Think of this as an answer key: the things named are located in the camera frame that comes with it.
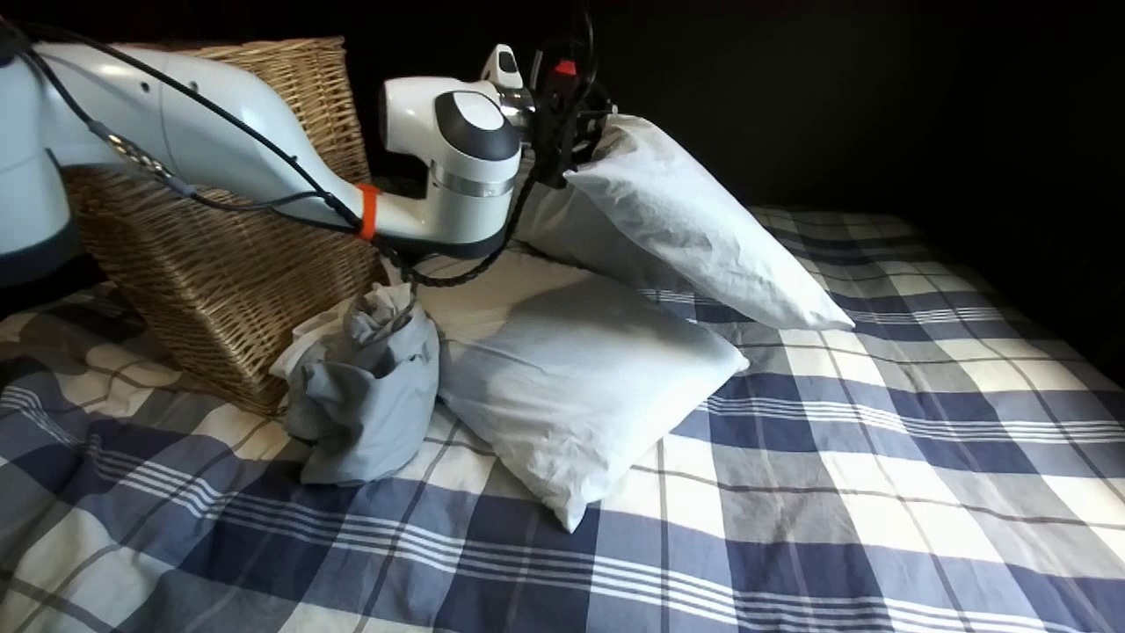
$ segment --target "white pillow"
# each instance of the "white pillow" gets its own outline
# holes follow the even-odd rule
[[[527,200],[520,241],[628,285],[687,276],[767,326],[854,326],[803,258],[651,118],[608,114],[593,158],[565,181],[573,191]]]
[[[444,403],[565,530],[745,368],[745,356],[715,329],[520,249],[417,297],[444,338]]]

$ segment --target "woven basket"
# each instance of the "woven basket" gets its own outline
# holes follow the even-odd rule
[[[365,178],[340,37],[189,47],[264,77],[319,158]],[[298,319],[359,295],[375,274],[368,241],[276,213],[211,209],[138,169],[72,169],[88,254],[150,338],[197,387],[266,411],[284,383],[266,368]]]

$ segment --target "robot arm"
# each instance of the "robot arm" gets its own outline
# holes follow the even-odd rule
[[[501,106],[501,91],[518,84],[505,45],[491,51],[489,81],[402,77],[382,84],[386,149],[430,166],[426,196],[396,196],[333,175],[293,110],[245,71],[183,51],[128,47],[264,134],[288,158],[130,63],[85,45],[35,45],[35,51],[99,127],[93,128],[31,63],[0,58],[0,124],[7,127],[0,142],[0,274],[2,258],[65,234],[72,209],[55,166],[123,158],[176,181],[223,186],[254,200],[307,193],[312,178],[346,208],[346,217],[324,196],[298,196],[276,209],[340,227],[359,224],[368,239],[465,249],[489,241],[505,224],[520,172],[512,118],[527,114]]]

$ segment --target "gray cloth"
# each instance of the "gray cloth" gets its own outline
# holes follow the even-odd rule
[[[404,322],[349,310],[288,368],[284,427],[312,443],[302,480],[359,484],[413,462],[433,417],[438,338],[426,310]]]

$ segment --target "bedsheet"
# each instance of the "bedsheet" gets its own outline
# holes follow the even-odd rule
[[[565,533],[448,411],[359,488],[93,287],[0,322],[0,629],[1125,629],[1125,396],[888,213],[760,222],[854,329],[690,292],[748,368]]]

